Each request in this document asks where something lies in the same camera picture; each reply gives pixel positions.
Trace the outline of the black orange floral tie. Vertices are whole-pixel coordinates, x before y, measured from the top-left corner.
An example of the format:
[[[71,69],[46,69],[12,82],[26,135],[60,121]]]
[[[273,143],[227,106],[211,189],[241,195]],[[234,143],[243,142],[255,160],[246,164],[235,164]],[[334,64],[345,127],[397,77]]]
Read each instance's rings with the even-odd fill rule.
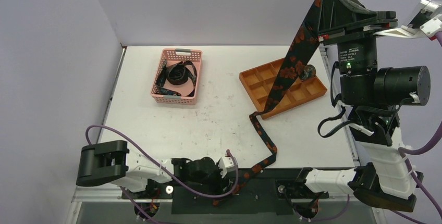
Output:
[[[358,5],[361,4],[358,0],[350,1],[355,2]],[[301,76],[305,66],[308,64],[319,46],[318,28],[320,25],[321,8],[327,2],[328,0],[314,0],[290,44],[286,57],[284,58],[273,82],[272,88],[270,89],[264,110],[261,112],[256,111],[249,115],[252,125],[263,143],[271,152],[271,155],[258,162],[253,167],[247,169],[244,173],[240,173],[238,183],[234,185],[232,193],[228,196],[213,200],[214,206],[221,205],[234,194],[238,193],[252,178],[276,161],[278,151],[277,146],[262,127],[257,116],[272,111],[280,103],[296,79]]]

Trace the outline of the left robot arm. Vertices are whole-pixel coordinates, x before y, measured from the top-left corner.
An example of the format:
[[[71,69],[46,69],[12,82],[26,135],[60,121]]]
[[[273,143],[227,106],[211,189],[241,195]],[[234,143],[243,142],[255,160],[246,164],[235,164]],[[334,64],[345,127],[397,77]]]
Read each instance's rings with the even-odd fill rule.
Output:
[[[228,174],[237,171],[238,165],[231,155],[218,162],[209,157],[149,159],[140,151],[131,150],[126,141],[116,140],[82,148],[76,185],[94,187],[110,183],[149,198],[157,184],[196,183],[207,185],[210,195],[221,195],[234,187]]]

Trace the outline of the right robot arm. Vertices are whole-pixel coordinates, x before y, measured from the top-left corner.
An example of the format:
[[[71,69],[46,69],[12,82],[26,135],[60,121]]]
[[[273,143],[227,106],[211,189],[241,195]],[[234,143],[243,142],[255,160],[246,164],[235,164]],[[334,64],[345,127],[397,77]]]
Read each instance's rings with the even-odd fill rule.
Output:
[[[318,40],[337,45],[333,70],[340,73],[340,92],[331,101],[341,108],[335,120],[347,118],[326,136],[348,127],[371,160],[352,169],[312,169],[295,182],[296,193],[352,194],[371,207],[412,212],[423,174],[414,171],[407,158],[398,112],[401,106],[426,105],[431,89],[428,68],[378,67],[376,35],[396,26],[393,11],[372,11],[358,0],[320,0],[313,20]]]

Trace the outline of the rolled dark floral tie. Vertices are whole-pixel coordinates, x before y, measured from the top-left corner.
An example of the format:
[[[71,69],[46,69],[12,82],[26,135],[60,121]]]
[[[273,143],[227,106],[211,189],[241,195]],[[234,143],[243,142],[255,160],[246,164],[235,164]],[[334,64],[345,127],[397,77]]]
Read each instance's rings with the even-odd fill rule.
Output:
[[[313,78],[315,76],[316,76],[315,67],[313,65],[308,64],[308,65],[304,66],[302,72],[299,75],[299,79],[301,81],[306,81],[306,80]]]

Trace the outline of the orange divided tray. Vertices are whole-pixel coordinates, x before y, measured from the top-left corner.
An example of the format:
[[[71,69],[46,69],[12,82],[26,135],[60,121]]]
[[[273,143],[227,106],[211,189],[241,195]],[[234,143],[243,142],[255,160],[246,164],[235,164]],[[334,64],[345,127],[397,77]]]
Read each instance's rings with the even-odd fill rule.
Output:
[[[239,79],[257,111],[264,110],[269,91],[282,63],[283,59],[281,58],[239,74]],[[326,92],[326,86],[317,76],[313,76],[305,81],[297,79],[288,92],[286,92],[281,102],[271,112],[263,114],[261,117],[265,120],[276,116],[322,97]]]

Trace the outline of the dark tie in basket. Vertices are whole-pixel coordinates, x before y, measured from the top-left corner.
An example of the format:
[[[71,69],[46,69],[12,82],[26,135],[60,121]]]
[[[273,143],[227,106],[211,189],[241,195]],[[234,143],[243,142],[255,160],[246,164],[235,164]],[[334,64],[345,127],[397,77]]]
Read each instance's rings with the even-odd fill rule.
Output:
[[[168,81],[171,85],[178,86],[185,84],[188,80],[192,81],[193,90],[186,97],[195,96],[196,83],[198,73],[195,65],[190,60],[181,61],[179,63],[163,66],[157,79],[155,80],[156,94],[182,96],[181,93],[164,88],[164,84]]]

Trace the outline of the pink plastic basket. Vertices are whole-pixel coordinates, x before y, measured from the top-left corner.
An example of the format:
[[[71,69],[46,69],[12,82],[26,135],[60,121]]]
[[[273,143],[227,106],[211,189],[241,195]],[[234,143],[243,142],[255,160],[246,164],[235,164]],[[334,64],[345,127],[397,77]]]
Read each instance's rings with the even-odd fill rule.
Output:
[[[157,103],[195,105],[203,52],[196,49],[162,50],[151,96]]]

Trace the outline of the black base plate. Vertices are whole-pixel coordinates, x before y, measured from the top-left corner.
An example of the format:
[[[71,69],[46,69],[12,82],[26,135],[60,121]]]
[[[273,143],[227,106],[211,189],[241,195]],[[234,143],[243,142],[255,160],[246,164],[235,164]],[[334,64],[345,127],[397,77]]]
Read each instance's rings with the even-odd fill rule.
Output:
[[[149,180],[147,189],[139,193],[122,193],[125,200],[132,198],[148,214],[169,206],[173,215],[247,215],[275,213],[291,215],[294,209],[316,212],[318,200],[329,198],[328,193],[314,193],[304,180],[310,168],[265,169],[249,181],[244,180],[245,169],[223,180],[192,182],[191,192],[177,182],[159,184]]]

